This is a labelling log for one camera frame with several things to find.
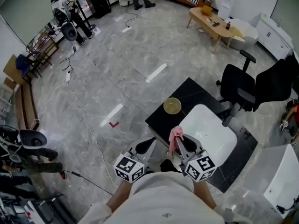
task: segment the white cabinet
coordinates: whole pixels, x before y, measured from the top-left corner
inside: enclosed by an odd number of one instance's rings
[[[293,43],[289,35],[277,27],[276,23],[264,15],[257,24],[258,41],[266,47],[276,59],[285,59],[293,52]]]

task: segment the red tape mark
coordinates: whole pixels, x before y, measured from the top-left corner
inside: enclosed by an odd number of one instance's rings
[[[110,124],[110,126],[111,126],[112,128],[114,128],[114,127],[116,127],[116,126],[119,124],[119,122],[116,122],[115,125],[113,125],[111,122],[109,122],[109,124]]]

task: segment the tripod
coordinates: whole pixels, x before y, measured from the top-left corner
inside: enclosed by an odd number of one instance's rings
[[[84,12],[83,12],[83,9],[82,9],[82,7],[81,7],[79,1],[78,1],[78,0],[75,0],[75,1],[76,1],[77,5],[78,5],[78,8],[80,9],[80,11],[81,11],[81,13],[82,13],[82,15],[83,15],[83,17],[84,17],[84,19],[85,19],[87,25],[88,25],[88,29],[89,29],[90,31],[93,30],[93,29],[95,28],[95,25],[94,25],[94,24],[91,25],[91,24],[88,22],[88,20],[87,20],[85,14],[84,14]]]

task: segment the white tape line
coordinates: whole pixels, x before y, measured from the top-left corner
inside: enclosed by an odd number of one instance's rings
[[[162,64],[157,70],[155,70],[151,75],[146,79],[146,82],[149,83],[153,78],[155,78],[163,69],[167,66],[166,63]]]
[[[108,115],[107,117],[100,123],[100,126],[105,126],[106,123],[110,121],[110,119],[123,107],[122,104],[117,105]]]

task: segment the wooden coffee table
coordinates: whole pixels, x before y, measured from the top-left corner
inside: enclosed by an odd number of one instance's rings
[[[215,45],[215,50],[217,51],[221,38],[229,38],[227,49],[229,49],[229,45],[231,42],[231,38],[234,36],[229,30],[227,30],[226,22],[222,20],[219,16],[212,13],[211,16],[206,16],[201,13],[200,7],[194,7],[190,9],[190,20],[188,22],[187,28],[189,28],[189,24],[191,19],[195,20],[202,29],[204,29],[212,38],[214,38],[217,42]],[[214,22],[219,22],[220,25],[213,27]]]

